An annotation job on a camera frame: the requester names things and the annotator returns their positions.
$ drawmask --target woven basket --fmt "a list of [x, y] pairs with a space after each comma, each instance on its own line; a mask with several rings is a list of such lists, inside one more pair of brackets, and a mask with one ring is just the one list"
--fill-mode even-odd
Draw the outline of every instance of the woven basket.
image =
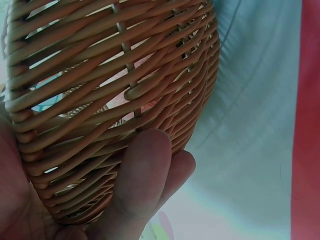
[[11, 0], [7, 22], [5, 108], [57, 222], [101, 214], [138, 132], [186, 146], [217, 78], [211, 0]]

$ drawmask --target skin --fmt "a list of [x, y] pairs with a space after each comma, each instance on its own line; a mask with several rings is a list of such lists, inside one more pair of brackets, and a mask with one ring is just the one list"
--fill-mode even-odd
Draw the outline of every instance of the skin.
[[138, 240], [146, 223], [195, 169], [187, 151], [172, 156], [168, 136], [140, 133], [128, 147], [114, 195], [85, 230], [57, 224], [23, 170], [10, 123], [0, 117], [0, 236], [2, 240]]

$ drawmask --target red stripe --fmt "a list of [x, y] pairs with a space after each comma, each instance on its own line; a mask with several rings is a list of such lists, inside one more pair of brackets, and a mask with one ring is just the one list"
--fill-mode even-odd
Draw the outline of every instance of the red stripe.
[[320, 0], [302, 0], [300, 41], [291, 239], [320, 240]]

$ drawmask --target finger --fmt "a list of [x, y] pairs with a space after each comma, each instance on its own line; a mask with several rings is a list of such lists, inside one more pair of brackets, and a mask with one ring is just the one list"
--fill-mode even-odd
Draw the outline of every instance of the finger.
[[137, 240], [162, 195], [171, 158], [165, 133], [140, 133], [125, 153], [108, 208], [87, 229], [88, 239]]
[[156, 211], [188, 180], [196, 169], [191, 153], [180, 151], [172, 157], [171, 166]]
[[54, 240], [87, 240], [85, 231], [79, 226], [67, 226], [58, 232]]

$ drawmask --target fabric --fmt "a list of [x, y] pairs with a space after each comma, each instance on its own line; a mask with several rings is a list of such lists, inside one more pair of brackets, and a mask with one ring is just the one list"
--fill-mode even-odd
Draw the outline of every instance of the fabric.
[[175, 240], [320, 239], [320, 0], [215, 0], [219, 78]]

